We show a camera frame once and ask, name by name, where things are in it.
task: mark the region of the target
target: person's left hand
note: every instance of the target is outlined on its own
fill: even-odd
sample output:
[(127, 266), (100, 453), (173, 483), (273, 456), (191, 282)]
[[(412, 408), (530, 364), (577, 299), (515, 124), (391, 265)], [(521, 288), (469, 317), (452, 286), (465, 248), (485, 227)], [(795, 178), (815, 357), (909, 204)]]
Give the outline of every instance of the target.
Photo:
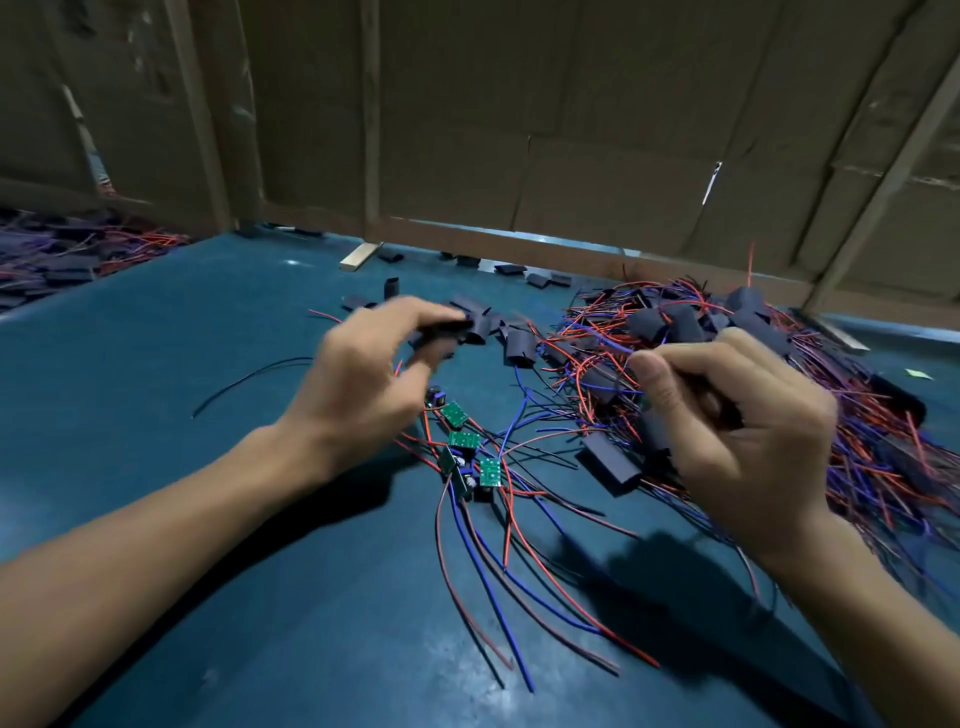
[(292, 487), (325, 483), (374, 455), (423, 411), (430, 377), (455, 342), (437, 339), (394, 376), (400, 345), (417, 328), (463, 311), (406, 296), (358, 308), (332, 328), (287, 411), (262, 436), (281, 449)]

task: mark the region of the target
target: blue work surface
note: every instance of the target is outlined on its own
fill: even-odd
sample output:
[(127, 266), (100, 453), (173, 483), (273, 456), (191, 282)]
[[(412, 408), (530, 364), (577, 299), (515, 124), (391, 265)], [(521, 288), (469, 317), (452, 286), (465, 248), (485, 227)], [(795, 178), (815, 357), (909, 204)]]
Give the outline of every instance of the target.
[[(343, 273), (337, 263), (352, 245), (221, 236), (0, 318), (0, 558), (198, 469), (271, 422), (303, 368), (254, 377), (197, 419), (190, 413), (264, 364), (311, 354), (331, 324), (308, 316), (307, 308), (338, 315), (346, 294), (379, 300), (389, 276), (400, 277), (403, 293), (435, 301), (462, 293), (542, 325), (556, 320), (571, 297), (569, 289), (540, 291), (523, 278), (458, 268), (436, 254), (407, 255), (395, 265), (374, 259)], [(937, 361), (903, 366), (937, 376)], [(956, 377), (955, 365), (949, 371), (944, 364), (943, 376)], [(521, 376), (541, 387), (533, 373)], [(461, 347), (437, 381), (490, 429), (506, 428), (522, 399), (494, 339)], [(932, 396), (936, 382), (926, 385)], [(931, 413), (943, 429), (955, 422), (949, 416)], [(520, 434), (532, 437), (537, 426), (544, 424)], [(564, 437), (544, 446), (572, 447)], [(825, 725), (829, 716), (851, 716), (850, 688), (835, 663), (782, 595), (775, 600), (759, 570), (765, 602), (775, 600), (773, 616), (754, 605), (736, 554), (699, 537), (666, 506), (641, 493), (613, 498), (583, 469), (525, 465), (639, 534), (632, 540), (560, 512), (567, 539), (533, 505), (517, 507), (527, 538), (550, 558), (581, 575), (595, 565), (613, 575), (616, 587), (593, 579), (573, 593), (662, 669), (548, 615), (565, 634), (619, 663), (619, 677), (608, 674), (556, 642), (497, 586), (537, 692), (493, 661), (501, 687), (440, 575), (434, 517), (442, 483), (397, 450), (251, 536), (64, 722), (620, 728)], [(499, 544), (494, 510), (477, 503), (470, 509), (478, 529)], [(452, 580), (506, 650), (448, 506), (443, 516)], [(948, 570), (950, 559), (936, 558)], [(546, 596), (519, 556), (511, 568)], [(949, 619), (949, 607), (943, 610)]]

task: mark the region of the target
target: hand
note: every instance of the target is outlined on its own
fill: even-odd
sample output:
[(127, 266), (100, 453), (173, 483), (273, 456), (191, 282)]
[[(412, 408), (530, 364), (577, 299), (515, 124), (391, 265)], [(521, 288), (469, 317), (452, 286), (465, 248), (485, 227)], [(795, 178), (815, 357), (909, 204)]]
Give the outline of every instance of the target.
[(411, 297), (358, 308), (321, 342), (287, 411), (269, 427), (295, 487), (327, 482), (394, 439), (423, 411), (430, 377), (455, 346), (438, 339), (394, 376), (397, 349), (419, 327), (463, 311)]
[[(674, 466), (694, 501), (767, 566), (832, 522), (825, 495), (836, 400), (739, 328), (708, 344), (667, 344), (630, 357), (663, 418)], [(710, 402), (678, 373), (705, 376), (740, 410), (718, 429)]]

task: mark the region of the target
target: table surface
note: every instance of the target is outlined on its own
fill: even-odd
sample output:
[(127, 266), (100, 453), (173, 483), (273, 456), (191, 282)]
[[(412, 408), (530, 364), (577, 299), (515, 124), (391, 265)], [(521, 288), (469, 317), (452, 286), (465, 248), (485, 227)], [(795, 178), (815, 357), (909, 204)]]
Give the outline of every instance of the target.
[[(378, 300), (383, 280), (435, 301), (463, 293), (542, 325), (571, 291), (538, 290), (409, 253), (356, 273), (337, 262), (353, 241), (265, 233), (223, 235), (0, 317), (0, 559), (50, 539), (190, 473), (250, 429), (271, 422), (303, 368), (257, 376), (211, 404), (209, 394), (271, 361), (311, 354), (346, 294)], [(595, 284), (596, 281), (578, 281)], [(956, 348), (857, 333), (875, 364), (935, 381), (906, 384), (930, 404), (935, 438), (958, 447)], [(532, 373), (523, 376), (529, 383)], [(522, 395), (502, 348), (462, 347), (437, 376), (478, 422), (505, 428)], [(557, 449), (570, 444), (557, 443)], [(851, 688), (803, 618), (780, 596), (751, 609), (735, 553), (641, 493), (613, 498), (586, 471), (535, 461), (535, 473), (605, 511), (639, 540), (557, 514), (570, 537), (623, 591), (579, 598), (662, 662), (657, 670), (612, 643), (561, 625), (613, 659), (619, 677), (554, 641), (501, 593), (536, 684), (502, 666), (495, 680), (457, 614), (437, 565), (433, 521), (442, 483), (385, 452), (267, 523), (218, 565), (68, 713), (78, 726), (807, 725), (860, 721)], [(500, 532), (490, 506), (477, 527)], [(531, 541), (576, 566), (575, 550), (531, 508)], [(506, 646), (477, 573), (444, 511), (444, 551), (462, 599)], [(958, 559), (931, 556), (960, 584)], [(515, 558), (521, 578), (539, 588)], [(773, 586), (763, 574), (769, 602)], [(932, 604), (954, 627), (960, 613)]]

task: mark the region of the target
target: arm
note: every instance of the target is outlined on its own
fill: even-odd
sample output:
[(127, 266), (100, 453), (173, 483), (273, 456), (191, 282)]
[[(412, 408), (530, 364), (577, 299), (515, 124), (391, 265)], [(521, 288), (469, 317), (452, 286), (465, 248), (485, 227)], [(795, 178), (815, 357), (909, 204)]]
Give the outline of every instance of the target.
[(410, 424), (444, 343), (394, 377), (396, 348), (414, 328), (462, 317), (409, 298), (363, 309), (326, 336), (277, 423), (0, 567), (0, 726), (58, 716), (238, 542)]
[[(960, 725), (960, 639), (831, 514), (836, 402), (738, 329), (631, 359), (693, 498), (794, 599), (892, 726)], [(678, 373), (706, 376), (743, 427), (714, 426)]]

